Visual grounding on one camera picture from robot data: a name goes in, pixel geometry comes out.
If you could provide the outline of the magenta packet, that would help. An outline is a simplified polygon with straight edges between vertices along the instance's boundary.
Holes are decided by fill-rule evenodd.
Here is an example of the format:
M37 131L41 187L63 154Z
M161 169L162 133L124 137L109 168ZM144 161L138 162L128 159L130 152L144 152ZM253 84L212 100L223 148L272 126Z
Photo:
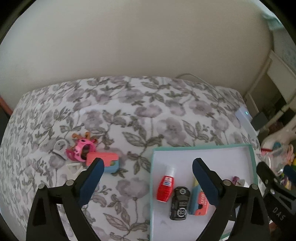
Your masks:
M245 179L240 179L239 177L237 176L234 176L233 179L232 179L232 183L235 185L235 186L239 186L239 187L249 187L249 184L245 181Z

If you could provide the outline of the red teal stapler toy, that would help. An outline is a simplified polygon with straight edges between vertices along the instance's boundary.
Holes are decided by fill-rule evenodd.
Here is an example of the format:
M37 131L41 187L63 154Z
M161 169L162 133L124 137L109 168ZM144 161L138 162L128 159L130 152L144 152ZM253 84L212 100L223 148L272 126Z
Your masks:
M119 156L116 153L89 152L86 156L86 166L90 166L96 158L103 160L106 173L115 173L119 169Z
M191 192L189 214L194 216L205 216L208 212L209 202L197 179Z

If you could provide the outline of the black toy car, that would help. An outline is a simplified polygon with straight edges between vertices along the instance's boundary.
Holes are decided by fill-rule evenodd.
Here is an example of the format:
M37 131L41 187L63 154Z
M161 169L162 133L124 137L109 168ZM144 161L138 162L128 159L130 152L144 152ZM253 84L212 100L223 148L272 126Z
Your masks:
M185 186L178 186L174 189L170 209L171 220L181 221L186 219L190 195L189 189Z

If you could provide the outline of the red white glue bottle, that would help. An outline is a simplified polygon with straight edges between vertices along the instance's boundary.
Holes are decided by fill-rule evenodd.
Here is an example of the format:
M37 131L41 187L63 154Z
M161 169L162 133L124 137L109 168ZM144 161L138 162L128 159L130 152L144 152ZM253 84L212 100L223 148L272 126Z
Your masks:
M175 168L167 166L166 172L159 183L157 190L157 201L167 202L174 189Z

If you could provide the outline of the white ribbed plastic item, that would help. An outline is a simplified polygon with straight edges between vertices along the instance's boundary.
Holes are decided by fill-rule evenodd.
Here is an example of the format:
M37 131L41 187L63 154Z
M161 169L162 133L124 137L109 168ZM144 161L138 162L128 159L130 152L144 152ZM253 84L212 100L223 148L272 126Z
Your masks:
M68 180L75 180L86 168L81 163L70 163L66 165L66 175Z

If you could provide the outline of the white oval tag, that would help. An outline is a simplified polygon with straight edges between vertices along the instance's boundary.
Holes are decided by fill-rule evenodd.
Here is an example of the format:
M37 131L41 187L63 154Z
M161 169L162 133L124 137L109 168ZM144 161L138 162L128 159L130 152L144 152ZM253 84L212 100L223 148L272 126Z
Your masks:
M65 139L60 139L55 142L52 152L63 159L64 161L67 160L66 150L68 147L68 143Z

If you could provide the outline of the pink doll toy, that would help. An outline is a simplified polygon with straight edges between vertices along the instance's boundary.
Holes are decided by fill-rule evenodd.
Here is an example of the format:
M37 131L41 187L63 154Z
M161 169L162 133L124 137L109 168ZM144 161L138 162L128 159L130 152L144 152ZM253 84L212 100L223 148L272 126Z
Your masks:
M86 132L84 136L73 133L72 138L75 141L75 145L66 150L67 157L72 161L85 163L87 154L95 152L97 139L91 137L90 132Z

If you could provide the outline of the white laundry basket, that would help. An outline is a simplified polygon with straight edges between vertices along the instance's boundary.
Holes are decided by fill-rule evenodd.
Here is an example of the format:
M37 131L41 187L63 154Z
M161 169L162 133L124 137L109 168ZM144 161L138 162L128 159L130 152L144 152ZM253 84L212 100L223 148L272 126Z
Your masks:
M288 145L295 140L295 118L293 118L284 128L267 136L261 143L261 148L272 149L274 143L279 142L282 145Z

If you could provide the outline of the teal rimmed white box lid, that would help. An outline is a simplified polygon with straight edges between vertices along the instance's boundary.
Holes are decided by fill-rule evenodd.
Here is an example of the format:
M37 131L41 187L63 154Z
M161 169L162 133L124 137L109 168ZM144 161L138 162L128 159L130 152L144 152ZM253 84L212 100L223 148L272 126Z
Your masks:
M183 221L173 221L169 217L171 201L156 199L158 186L168 167L175 169L175 187L193 190L192 163L196 158L202 158L221 179L232 180L237 176L245 180L247 186L258 184L255 154L250 144L156 148L150 175L151 240L196 240L213 215L215 207L211 205L206 215L188 215Z

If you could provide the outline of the white router box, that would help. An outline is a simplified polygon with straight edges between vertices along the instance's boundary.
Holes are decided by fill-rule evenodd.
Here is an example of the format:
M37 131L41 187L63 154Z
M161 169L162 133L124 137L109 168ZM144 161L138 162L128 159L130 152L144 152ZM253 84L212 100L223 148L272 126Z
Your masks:
M244 105L237 109L237 111L234 114L251 138L255 138L258 136L259 131L256 131L252 126L252 116L250 115L248 109Z

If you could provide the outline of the floral grey white bedspread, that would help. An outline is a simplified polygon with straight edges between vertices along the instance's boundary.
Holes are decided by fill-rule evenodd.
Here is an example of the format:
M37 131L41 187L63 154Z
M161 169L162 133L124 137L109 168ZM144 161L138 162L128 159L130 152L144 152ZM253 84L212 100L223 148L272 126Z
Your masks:
M25 240L40 184L63 185L67 159L58 141L73 146L89 132L97 149L119 156L82 211L102 240L149 240L149 174L157 147L260 144L234 112L240 93L225 87L165 77L101 77L54 84L22 96L1 142L1 212Z

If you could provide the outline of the white shelf unit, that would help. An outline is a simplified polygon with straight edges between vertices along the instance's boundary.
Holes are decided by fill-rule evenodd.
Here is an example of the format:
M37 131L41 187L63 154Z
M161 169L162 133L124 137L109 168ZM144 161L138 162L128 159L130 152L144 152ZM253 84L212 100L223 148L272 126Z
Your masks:
M274 51L271 50L269 52L267 60L257 75L257 78L244 95L244 99L251 102L256 113L259 113L259 109L252 97L252 92L254 92L264 75L269 76L286 102L286 104L281 107L265 125L263 125L262 129L266 130L288 109L295 111L295 72Z

